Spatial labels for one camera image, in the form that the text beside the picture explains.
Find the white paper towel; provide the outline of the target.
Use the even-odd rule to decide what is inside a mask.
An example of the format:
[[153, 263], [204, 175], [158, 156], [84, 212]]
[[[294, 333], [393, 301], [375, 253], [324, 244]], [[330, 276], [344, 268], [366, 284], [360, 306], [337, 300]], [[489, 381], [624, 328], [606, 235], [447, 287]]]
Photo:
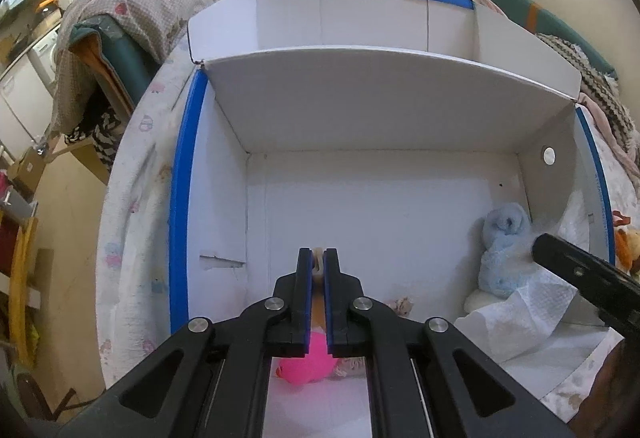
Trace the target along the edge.
[[[570, 197], [558, 224], [541, 228], [530, 225], [535, 240], [549, 232], [583, 250], [589, 246], [585, 206], [579, 193]], [[602, 325], [577, 288], [537, 266], [537, 272], [509, 298], [465, 313], [454, 322], [462, 334], [495, 362], [506, 362], [540, 346], [561, 323], [596, 328]]]

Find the pink fluffy soft object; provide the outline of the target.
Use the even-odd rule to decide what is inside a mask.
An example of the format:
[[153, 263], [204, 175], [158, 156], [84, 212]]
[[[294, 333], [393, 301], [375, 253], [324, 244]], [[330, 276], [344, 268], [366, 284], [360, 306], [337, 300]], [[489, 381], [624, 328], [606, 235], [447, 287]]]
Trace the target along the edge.
[[309, 350], [303, 358], [280, 358], [276, 367], [276, 377], [293, 386], [303, 386], [324, 380], [331, 375], [337, 358], [329, 354], [326, 334], [312, 331]]

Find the beige lace scrunchie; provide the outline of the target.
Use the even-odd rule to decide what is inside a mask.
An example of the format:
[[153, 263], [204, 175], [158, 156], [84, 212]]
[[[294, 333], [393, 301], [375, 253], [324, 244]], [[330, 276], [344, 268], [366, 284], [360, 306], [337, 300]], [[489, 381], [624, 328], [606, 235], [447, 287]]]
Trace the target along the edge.
[[410, 297], [401, 297], [388, 300], [385, 305], [390, 308], [396, 316], [408, 319], [411, 314], [414, 303]]

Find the beige rubbery soft piece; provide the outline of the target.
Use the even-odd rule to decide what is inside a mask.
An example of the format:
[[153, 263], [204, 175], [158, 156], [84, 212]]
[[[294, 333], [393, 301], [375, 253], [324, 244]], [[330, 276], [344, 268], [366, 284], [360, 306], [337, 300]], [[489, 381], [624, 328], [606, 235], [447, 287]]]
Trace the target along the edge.
[[312, 250], [311, 328], [314, 331], [326, 332], [323, 250], [321, 247]]

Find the brown orange plush toy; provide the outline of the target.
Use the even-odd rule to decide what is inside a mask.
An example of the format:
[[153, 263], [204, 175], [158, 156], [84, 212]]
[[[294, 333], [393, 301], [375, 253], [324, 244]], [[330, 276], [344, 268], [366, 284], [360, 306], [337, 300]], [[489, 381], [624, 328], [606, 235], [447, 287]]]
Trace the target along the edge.
[[613, 212], [615, 265], [627, 276], [638, 280], [640, 270], [639, 230], [631, 225], [631, 218], [619, 210]]

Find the white patterned bed quilt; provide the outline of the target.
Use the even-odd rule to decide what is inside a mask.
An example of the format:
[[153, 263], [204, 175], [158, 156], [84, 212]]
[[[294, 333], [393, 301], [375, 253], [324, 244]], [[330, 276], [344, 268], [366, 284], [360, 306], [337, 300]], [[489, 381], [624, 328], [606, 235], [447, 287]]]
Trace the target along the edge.
[[[108, 39], [137, 45], [116, 22]], [[186, 31], [164, 63], [150, 59], [150, 75], [131, 89], [137, 105], [116, 153], [99, 231], [96, 332], [107, 384], [119, 380], [169, 333], [170, 182], [194, 75]]]

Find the striped crochet blanket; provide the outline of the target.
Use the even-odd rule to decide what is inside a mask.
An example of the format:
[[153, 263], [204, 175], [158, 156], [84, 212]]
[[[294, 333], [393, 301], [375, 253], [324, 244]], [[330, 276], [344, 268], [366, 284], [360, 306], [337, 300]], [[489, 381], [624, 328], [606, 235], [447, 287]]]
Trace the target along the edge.
[[617, 80], [595, 68], [584, 50], [561, 37], [537, 33], [536, 36], [576, 68], [582, 78], [580, 91], [600, 106], [618, 145], [631, 157], [639, 151], [639, 132], [630, 111], [620, 100]]

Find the yellow wooden chair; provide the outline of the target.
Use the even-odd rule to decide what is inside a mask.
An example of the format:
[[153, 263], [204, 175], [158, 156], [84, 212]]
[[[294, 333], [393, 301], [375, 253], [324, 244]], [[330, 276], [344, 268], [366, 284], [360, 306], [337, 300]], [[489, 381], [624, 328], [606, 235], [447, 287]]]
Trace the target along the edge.
[[38, 227], [36, 216], [28, 217], [17, 224], [14, 249], [12, 253], [11, 271], [6, 278], [8, 287], [8, 322], [9, 339], [14, 349], [15, 360], [25, 368], [34, 365], [36, 346], [29, 340], [29, 326], [27, 324], [27, 308], [29, 301], [28, 260], [35, 242]]

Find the wooden side table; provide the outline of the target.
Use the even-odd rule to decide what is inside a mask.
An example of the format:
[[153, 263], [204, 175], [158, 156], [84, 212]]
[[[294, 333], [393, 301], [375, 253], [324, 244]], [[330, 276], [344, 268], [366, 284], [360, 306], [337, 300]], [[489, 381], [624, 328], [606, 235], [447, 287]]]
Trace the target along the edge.
[[111, 172], [100, 160], [92, 137], [73, 143], [67, 143], [63, 136], [51, 137], [47, 142], [47, 151], [43, 159], [47, 164], [50, 164], [65, 154], [70, 154], [76, 158], [76, 160], [84, 166], [90, 174], [93, 174], [96, 179], [99, 179], [102, 184], [108, 184]]

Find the white cardboard box blue trim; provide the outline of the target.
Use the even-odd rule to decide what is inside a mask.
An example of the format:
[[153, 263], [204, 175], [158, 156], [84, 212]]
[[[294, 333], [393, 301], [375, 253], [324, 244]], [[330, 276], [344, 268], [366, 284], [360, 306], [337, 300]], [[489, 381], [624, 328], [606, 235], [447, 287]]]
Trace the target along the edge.
[[[579, 193], [585, 251], [615, 267], [579, 73], [503, 16], [468, 0], [218, 0], [186, 34], [198, 69], [171, 186], [171, 335], [239, 317], [316, 247], [366, 296], [454, 326], [485, 217], [508, 203], [541, 228]], [[561, 323], [496, 363], [540, 402], [603, 335]], [[375, 437], [364, 358], [303, 386], [276, 377], [280, 358], [294, 357], [271, 360], [258, 437]]]

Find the small cardboard box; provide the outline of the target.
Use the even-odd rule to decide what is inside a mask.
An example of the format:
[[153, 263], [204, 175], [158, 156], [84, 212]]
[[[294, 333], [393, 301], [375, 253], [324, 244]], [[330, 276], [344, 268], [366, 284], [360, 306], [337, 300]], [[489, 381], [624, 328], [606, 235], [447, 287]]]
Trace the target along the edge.
[[46, 162], [34, 148], [28, 148], [22, 158], [16, 161], [8, 170], [8, 177], [11, 184], [21, 192], [22, 195], [32, 196], [35, 194]]

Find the black white zigzag cloth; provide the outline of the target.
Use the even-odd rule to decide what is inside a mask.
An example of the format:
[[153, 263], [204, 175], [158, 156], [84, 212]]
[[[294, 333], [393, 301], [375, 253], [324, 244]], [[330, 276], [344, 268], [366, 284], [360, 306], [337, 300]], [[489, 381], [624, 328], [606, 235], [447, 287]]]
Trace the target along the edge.
[[64, 136], [64, 140], [69, 146], [91, 138], [93, 149], [96, 150], [99, 161], [110, 172], [124, 131], [125, 125], [122, 124], [113, 108], [108, 106], [103, 113], [93, 120], [84, 118], [69, 135]]

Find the teal cushion orange stripe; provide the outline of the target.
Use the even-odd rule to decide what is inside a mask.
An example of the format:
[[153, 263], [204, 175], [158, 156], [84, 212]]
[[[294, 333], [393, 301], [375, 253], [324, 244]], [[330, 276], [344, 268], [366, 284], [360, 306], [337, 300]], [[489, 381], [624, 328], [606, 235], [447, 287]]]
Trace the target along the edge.
[[533, 0], [491, 0], [506, 16], [522, 28], [534, 34], [546, 34], [562, 38], [578, 45], [591, 65], [601, 73], [616, 78], [617, 72], [581, 34], [549, 10]]

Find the white washing machine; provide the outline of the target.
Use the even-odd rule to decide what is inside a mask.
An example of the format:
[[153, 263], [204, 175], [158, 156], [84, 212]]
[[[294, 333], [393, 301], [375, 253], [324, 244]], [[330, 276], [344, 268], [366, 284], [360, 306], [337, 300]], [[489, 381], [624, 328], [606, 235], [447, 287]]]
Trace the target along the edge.
[[42, 80], [43, 85], [47, 87], [50, 94], [54, 94], [54, 84], [56, 76], [56, 63], [54, 60], [54, 52], [56, 43], [58, 42], [58, 30], [60, 28], [52, 28], [47, 34], [43, 35], [34, 46], [30, 48], [28, 57], [32, 62], [32, 66]]

